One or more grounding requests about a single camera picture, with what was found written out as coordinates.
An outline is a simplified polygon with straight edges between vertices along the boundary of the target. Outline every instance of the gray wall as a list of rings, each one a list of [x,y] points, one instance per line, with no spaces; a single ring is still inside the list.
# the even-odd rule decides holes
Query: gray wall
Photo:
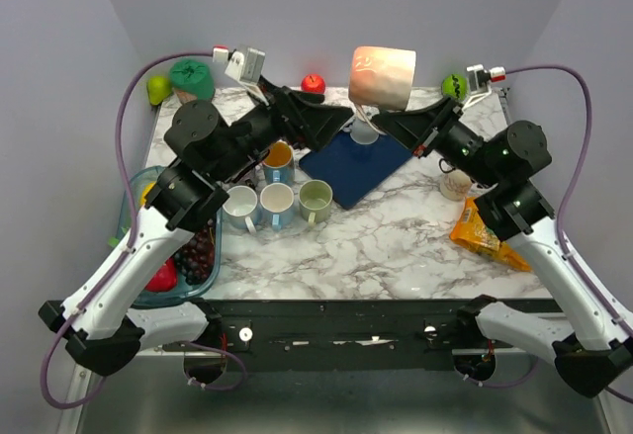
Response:
[[[40,396],[52,336],[37,310],[107,254],[123,194],[114,118],[140,61],[109,0],[0,0],[0,31],[0,430],[40,434],[59,412]],[[125,131],[133,169],[152,124],[143,94]],[[64,398],[71,363],[58,358]]]
[[[559,0],[112,0],[144,60],[216,43],[266,50],[266,75],[347,83],[360,44],[417,50],[416,83],[473,60],[518,65]]]
[[[566,228],[596,274],[629,308],[633,308],[631,4],[633,0],[562,0],[527,60],[568,64],[588,82],[593,134]],[[548,135],[554,163],[535,180],[558,205],[583,138],[581,91],[563,73],[533,71],[516,79],[509,104],[515,120],[536,121]],[[633,395],[631,384],[623,388]]]

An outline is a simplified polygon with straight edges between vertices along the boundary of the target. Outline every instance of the tennis ball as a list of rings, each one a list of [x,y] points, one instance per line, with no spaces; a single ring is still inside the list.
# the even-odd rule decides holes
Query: tennis ball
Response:
[[[468,85],[466,84],[466,78],[462,75],[453,73],[442,81],[442,94],[444,96],[452,96],[457,101],[462,101],[466,98],[467,93]]]

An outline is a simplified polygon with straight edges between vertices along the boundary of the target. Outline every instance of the green mug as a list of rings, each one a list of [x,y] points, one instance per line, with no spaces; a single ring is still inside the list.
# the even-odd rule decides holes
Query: green mug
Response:
[[[299,211],[309,226],[326,221],[332,208],[332,188],[322,180],[309,180],[299,190]]]

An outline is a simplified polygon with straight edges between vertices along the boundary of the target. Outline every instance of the cable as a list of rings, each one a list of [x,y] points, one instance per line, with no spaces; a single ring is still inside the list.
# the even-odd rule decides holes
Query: cable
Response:
[[[563,200],[561,201],[561,206],[558,209],[558,218],[556,220],[556,236],[558,237],[559,244],[561,245],[561,249],[563,250],[563,254],[566,255],[568,261],[572,265],[572,267],[576,270],[578,275],[581,277],[583,282],[589,287],[593,295],[600,301],[602,305],[606,308],[606,311],[609,312],[609,315],[613,318],[613,321],[620,325],[622,329],[627,333],[629,337],[633,338],[633,327],[629,325],[626,320],[622,318],[617,309],[611,304],[611,301],[600,291],[600,289],[595,285],[595,283],[591,280],[591,277],[585,272],[585,270],[581,267],[579,262],[576,260],[573,254],[569,249],[567,244],[567,240],[565,238],[565,231],[563,230],[563,217],[565,215],[565,211],[567,210],[567,205],[569,203],[570,197],[574,193],[576,189],[576,184],[578,183],[579,176],[581,175],[581,171],[583,170],[583,165],[585,164],[585,158],[587,157],[587,151],[589,146],[589,140],[591,138],[591,127],[593,125],[593,109],[591,105],[591,95],[589,94],[589,88],[587,83],[583,79],[583,77],[573,68],[564,65],[556,65],[556,64],[541,64],[541,65],[531,65],[531,66],[523,66],[520,68],[514,68],[512,70],[508,70],[505,74],[510,75],[512,73],[519,73],[521,71],[531,71],[531,70],[561,70],[569,73],[576,81],[578,81],[579,85],[583,90],[583,95],[585,97],[585,113],[586,113],[586,122],[585,122],[585,137],[583,138],[583,146],[581,147],[581,153],[578,158],[578,162],[576,164],[576,169],[574,170],[574,174],[572,175],[572,179],[570,180],[570,184],[565,191],[565,195],[563,196]],[[612,388],[607,387],[606,390],[611,394],[619,397],[620,399],[631,402],[633,404],[633,398],[626,396]]]
[[[463,380],[465,382],[470,382],[471,384],[476,385],[479,388],[488,388],[490,390],[505,390],[506,388],[518,387],[519,385],[522,385],[523,383],[531,380],[532,377],[534,377],[534,375],[536,374],[536,369],[538,368],[539,364],[540,364],[540,360],[537,358],[534,364],[530,367],[530,369],[525,375],[523,375],[518,380],[514,380],[513,382],[507,382],[507,383],[485,383],[485,382],[480,382],[478,380],[473,380],[468,375],[463,375],[460,372],[457,372],[457,373],[460,376],[463,375]]]
[[[171,55],[165,55],[161,58],[158,58],[152,63],[144,66],[134,76],[134,78],[128,85],[128,88],[126,88],[126,92],[124,93],[123,98],[121,100],[121,104],[119,105],[119,111],[117,112],[117,121],[115,124],[115,151],[117,153],[117,166],[119,167],[119,175],[121,175],[121,180],[123,181],[123,185],[126,190],[126,199],[128,201],[128,208],[130,209],[130,216],[132,220],[132,224],[130,225],[130,231],[129,231],[130,238],[127,244],[127,248],[129,250],[132,250],[136,241],[137,219],[136,219],[136,207],[135,207],[134,195],[132,192],[132,188],[130,186],[130,177],[128,176],[126,165],[123,159],[123,147],[122,147],[122,139],[121,139],[121,134],[123,130],[123,115],[124,115],[126,106],[128,105],[128,101],[130,100],[130,96],[132,95],[133,90],[135,89],[136,85],[138,84],[140,79],[143,77],[143,75],[147,71],[149,71],[151,68],[153,68],[157,64],[162,63],[163,61],[172,60],[174,58],[181,58],[184,56],[213,56],[213,52],[212,51],[185,51],[181,53],[173,53]],[[59,342],[61,341],[64,334],[66,333],[66,330],[68,330],[72,326],[73,322],[77,319],[77,317],[85,311],[85,308],[86,306],[88,306],[88,304],[90,304],[90,301],[92,301],[95,298],[95,296],[99,294],[99,292],[104,288],[104,286],[108,284],[108,281],[110,281],[114,277],[114,275],[117,273],[119,268],[121,268],[121,265],[123,264],[123,262],[128,257],[128,254],[129,254],[128,251],[122,251],[119,257],[113,263],[112,267],[106,272],[106,274],[103,275],[103,278],[101,278],[101,280],[99,280],[99,282],[95,284],[95,286],[79,302],[79,304],[77,304],[77,308],[72,312],[71,316],[68,317],[68,319],[61,325],[61,328],[57,330],[57,333],[55,333],[52,345],[46,352],[44,359],[42,360],[42,366],[40,368],[40,389],[42,391],[42,396],[44,397],[46,402],[50,404],[52,407],[56,407],[57,409],[70,409],[72,407],[81,406],[82,404],[85,404],[86,402],[91,401],[99,393],[101,387],[103,386],[105,378],[99,382],[99,385],[91,393],[86,394],[81,399],[78,399],[73,402],[59,401],[52,396],[50,389],[48,388],[48,368],[50,365],[50,359],[52,358],[52,355],[55,352],[55,349],[59,345]]]
[[[488,353],[484,356],[482,360],[485,362],[489,362],[491,358],[495,355],[495,345],[491,339],[488,339]]]
[[[193,378],[192,376],[189,375],[189,373],[185,372],[185,377],[187,378],[187,385],[193,385],[195,387],[200,387],[203,390],[206,391],[231,391],[231,390],[235,390],[237,387],[239,387],[242,383],[244,383],[247,379],[248,379],[248,372],[246,371],[246,366],[244,365],[244,362],[242,362],[239,357],[233,355],[232,353],[226,351],[226,350],[221,350],[219,348],[212,348],[212,347],[206,347],[204,345],[200,345],[198,343],[193,343],[193,342],[183,342],[186,343],[194,348],[198,348],[200,350],[204,350],[206,352],[213,352],[213,353],[218,353],[224,357],[228,357],[231,358],[234,362],[237,363],[237,365],[239,366],[239,369],[241,370],[241,377],[239,380],[237,380],[235,383],[233,383],[232,385],[219,385],[219,386],[214,386],[214,385],[207,385],[205,383],[200,383],[198,380],[196,380],[195,378]]]
[[[384,132],[376,128],[376,125],[372,123],[372,120],[369,118],[369,116],[367,116],[367,114],[365,113],[365,110],[363,110],[363,107],[361,105],[357,105],[356,103],[354,103],[354,108],[356,108],[356,112],[358,113],[358,119],[360,121],[362,121],[367,126],[369,126],[374,132],[377,132],[378,135],[385,135]]]
[[[444,169],[442,164],[447,164],[450,168],[449,169]],[[439,170],[442,172],[442,174],[450,174],[451,172],[453,172],[455,170],[455,167],[453,167],[450,162],[448,162],[448,160],[441,158],[439,159]]]
[[[624,402],[633,404],[633,397],[629,397],[626,394],[622,394],[621,392],[614,390],[612,387],[606,387],[604,390],[608,392],[609,394],[613,394],[615,397],[622,399]]]

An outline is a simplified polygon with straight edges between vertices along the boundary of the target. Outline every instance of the orange snack bag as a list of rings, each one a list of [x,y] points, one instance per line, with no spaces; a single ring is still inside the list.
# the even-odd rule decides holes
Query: orange snack bag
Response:
[[[472,197],[466,199],[464,211],[451,231],[450,238],[469,251],[488,255],[495,261],[509,264],[519,271],[532,271],[529,264],[516,251],[507,243],[499,241],[484,225]]]

